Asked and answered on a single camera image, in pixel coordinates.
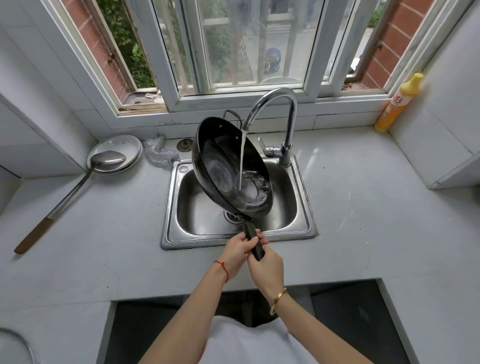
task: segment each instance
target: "metal ladle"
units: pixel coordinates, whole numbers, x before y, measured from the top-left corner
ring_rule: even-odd
[[[105,152],[97,153],[92,155],[90,158],[91,167],[84,175],[82,180],[77,183],[77,185],[66,195],[59,203],[56,205],[53,210],[42,220],[37,226],[22,240],[20,244],[17,245],[14,252],[17,254],[26,253],[37,241],[40,239],[43,234],[52,226],[55,220],[62,214],[62,212],[67,207],[70,200],[77,194],[80,188],[85,184],[90,175],[92,174],[94,168],[117,164],[125,161],[127,157],[114,150],[107,150]]]

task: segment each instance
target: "red string bracelet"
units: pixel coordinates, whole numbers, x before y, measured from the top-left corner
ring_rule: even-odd
[[[228,279],[230,278],[230,274],[228,274],[228,270],[225,268],[225,263],[224,262],[219,262],[218,260],[214,261],[214,263],[219,263],[222,266],[223,270],[227,274],[227,280],[225,281],[225,283],[227,283]]]

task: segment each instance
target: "white shirt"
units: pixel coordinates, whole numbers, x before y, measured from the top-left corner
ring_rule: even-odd
[[[214,316],[199,364],[318,364],[280,318],[248,328],[229,317]]]

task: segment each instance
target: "hand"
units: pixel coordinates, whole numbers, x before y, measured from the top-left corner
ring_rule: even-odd
[[[260,233],[260,229],[255,229],[257,236],[248,240],[244,232],[241,232],[227,241],[227,245],[223,249],[222,255],[218,260],[225,263],[225,269],[228,271],[229,279],[237,275],[245,260],[247,260],[250,250],[260,240],[262,245],[268,244],[265,235]]]
[[[273,300],[283,289],[283,259],[269,246],[264,247],[265,256],[259,262],[250,254],[248,268],[253,282],[272,305]]]

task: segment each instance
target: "stainless steel sink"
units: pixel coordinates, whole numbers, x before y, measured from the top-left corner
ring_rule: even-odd
[[[318,235],[295,157],[288,167],[277,158],[264,157],[272,181],[274,202],[270,213],[254,219],[268,240],[308,239]],[[194,248],[225,244],[242,231],[241,221],[229,216],[203,192],[190,160],[175,162],[161,247]]]

